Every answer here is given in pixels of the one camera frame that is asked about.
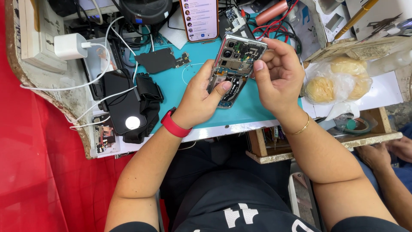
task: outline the person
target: person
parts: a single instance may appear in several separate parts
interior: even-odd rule
[[[297,163],[313,181],[327,230],[406,232],[386,209],[355,157],[298,106],[304,70],[293,47],[274,39],[262,41],[269,49],[253,66],[256,94],[288,133]],[[224,81],[208,94],[213,63],[206,61],[190,80],[171,115],[182,130],[210,119],[232,87]],[[210,145],[200,142],[176,153],[181,141],[162,126],[137,151],[118,179],[106,232],[159,231],[155,200],[159,188],[172,232],[319,231],[293,215],[285,203],[288,180],[284,174],[289,176],[290,161],[259,165],[243,150],[228,167],[213,167]],[[173,205],[177,209],[168,209]]]
[[[400,131],[404,136],[399,140],[382,142],[374,147],[361,146],[357,152],[367,165],[363,167],[366,176],[376,186],[389,212],[399,225],[412,231],[412,139],[408,138],[412,136],[412,123]],[[389,152],[398,158],[399,167],[391,166]]]

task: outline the orange phone case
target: orange phone case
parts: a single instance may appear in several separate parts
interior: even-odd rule
[[[183,17],[183,22],[186,22],[185,21],[185,13],[184,13],[184,11],[183,11],[183,6],[182,6],[182,0],[179,0],[179,3],[180,3],[180,10],[182,11],[182,17]],[[185,24],[185,32],[186,32],[186,37],[187,37],[187,40],[189,41],[189,42],[191,42],[191,43],[196,43],[196,42],[200,42],[200,41],[206,41],[206,40],[214,40],[214,39],[216,39],[217,37],[219,37],[219,0],[216,0],[216,24],[217,24],[217,32],[216,32],[216,34],[217,34],[217,36],[215,37],[215,38],[212,38],[212,39],[205,39],[205,40],[197,40],[197,41],[190,41],[190,39],[189,39],[189,35],[188,35],[188,33],[187,33],[187,25],[186,25],[186,23],[184,23]]]

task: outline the black t-shirt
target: black t-shirt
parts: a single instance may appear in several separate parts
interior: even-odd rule
[[[155,232],[143,222],[129,222],[110,232]],[[292,214],[279,195],[260,178],[242,170],[208,173],[187,192],[172,232],[292,231],[319,232]],[[352,217],[331,232],[407,232],[379,218]]]

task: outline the gold bracelet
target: gold bracelet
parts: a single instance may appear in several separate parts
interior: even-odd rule
[[[293,134],[287,133],[286,131],[283,131],[283,132],[285,132],[285,134],[288,134],[288,135],[297,135],[297,134],[302,133],[304,130],[306,130],[306,128],[309,126],[309,122],[310,122],[310,116],[309,116],[308,113],[306,113],[306,114],[308,115],[308,123],[306,123],[306,126],[304,128],[302,128],[301,130],[299,130],[298,132],[293,133]]]

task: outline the phone camera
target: phone camera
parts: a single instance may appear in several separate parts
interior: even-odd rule
[[[232,52],[231,52],[231,51],[228,51],[228,50],[226,50],[226,51],[223,53],[223,56],[226,57],[226,58],[229,58],[231,55],[232,55]]]

